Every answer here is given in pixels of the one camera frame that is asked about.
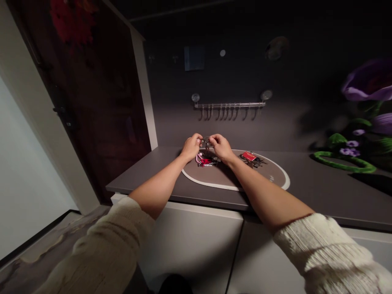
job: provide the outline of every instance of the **purple flower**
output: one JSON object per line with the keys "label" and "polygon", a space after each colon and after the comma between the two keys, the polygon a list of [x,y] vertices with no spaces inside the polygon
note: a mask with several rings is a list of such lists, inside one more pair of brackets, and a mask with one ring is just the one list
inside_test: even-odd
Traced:
{"label": "purple flower", "polygon": [[392,99],[392,58],[370,60],[350,73],[342,87],[349,101]]}
{"label": "purple flower", "polygon": [[372,120],[374,133],[392,136],[392,113],[381,114]]}
{"label": "purple flower", "polygon": [[361,155],[359,150],[356,150],[355,148],[351,148],[351,151],[352,151],[352,154],[351,154],[352,157],[357,157],[357,156]]}
{"label": "purple flower", "polygon": [[364,133],[365,133],[365,130],[362,130],[362,129],[358,129],[358,130],[355,130],[352,132],[352,134],[354,136],[360,136],[360,135],[363,135]]}
{"label": "purple flower", "polygon": [[357,157],[361,155],[361,153],[355,148],[341,148],[339,152],[343,155],[348,155],[352,157]]}
{"label": "purple flower", "polygon": [[358,143],[358,141],[348,141],[348,142],[346,142],[346,145],[348,147],[358,147],[359,143]]}

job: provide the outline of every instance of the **wooden door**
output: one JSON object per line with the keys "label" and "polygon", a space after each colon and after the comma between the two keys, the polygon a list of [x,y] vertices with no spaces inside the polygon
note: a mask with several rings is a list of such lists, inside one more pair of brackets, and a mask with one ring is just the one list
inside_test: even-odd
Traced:
{"label": "wooden door", "polygon": [[97,197],[110,204],[105,185],[151,147],[129,27],[95,4],[92,43],[73,46],[53,25],[51,0],[8,0]]}

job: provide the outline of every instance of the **cream knit sweater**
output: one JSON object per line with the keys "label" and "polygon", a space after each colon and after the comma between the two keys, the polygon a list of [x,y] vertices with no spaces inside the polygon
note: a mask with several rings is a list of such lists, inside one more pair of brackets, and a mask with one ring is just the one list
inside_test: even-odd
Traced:
{"label": "cream knit sweater", "polygon": [[[36,294],[121,294],[154,220],[129,197],[79,239]],[[392,293],[392,275],[332,218],[313,214],[277,232],[274,241],[305,278],[307,293]]]}

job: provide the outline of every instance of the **green leaf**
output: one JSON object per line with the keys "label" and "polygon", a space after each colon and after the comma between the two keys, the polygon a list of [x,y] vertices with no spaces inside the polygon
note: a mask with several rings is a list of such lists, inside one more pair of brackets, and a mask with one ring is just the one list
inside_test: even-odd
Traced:
{"label": "green leaf", "polygon": [[367,125],[368,127],[372,126],[372,123],[370,121],[363,118],[354,118],[353,120],[350,121],[350,123],[361,123],[363,125]]}
{"label": "green leaf", "polygon": [[387,154],[392,152],[392,138],[384,138],[373,142],[373,154]]}
{"label": "green leaf", "polygon": [[369,118],[374,118],[379,114],[380,108],[381,108],[381,105],[383,104],[383,102],[384,101],[377,101],[376,105],[374,107],[372,107],[372,109],[369,112]]}
{"label": "green leaf", "polygon": [[336,146],[338,146],[342,143],[346,143],[346,142],[347,142],[347,139],[345,137],[343,137],[339,133],[336,133],[328,138],[327,146],[331,149],[334,149]]}
{"label": "green leaf", "polygon": [[366,101],[359,101],[358,102],[358,109],[361,111],[369,111],[373,107],[375,107],[379,101],[375,100],[366,100]]}

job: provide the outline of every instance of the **countertop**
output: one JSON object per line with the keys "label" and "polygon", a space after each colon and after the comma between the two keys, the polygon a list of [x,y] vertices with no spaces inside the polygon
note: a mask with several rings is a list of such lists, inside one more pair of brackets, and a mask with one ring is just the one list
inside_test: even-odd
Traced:
{"label": "countertop", "polygon": [[[392,197],[352,177],[349,172],[320,164],[309,153],[256,151],[280,165],[289,175],[288,192],[316,212],[332,216],[340,225],[392,232]],[[128,194],[168,165],[178,147],[157,147],[106,186]],[[377,170],[377,174],[391,177]],[[171,201],[252,212],[243,192],[203,186],[180,174]]]}

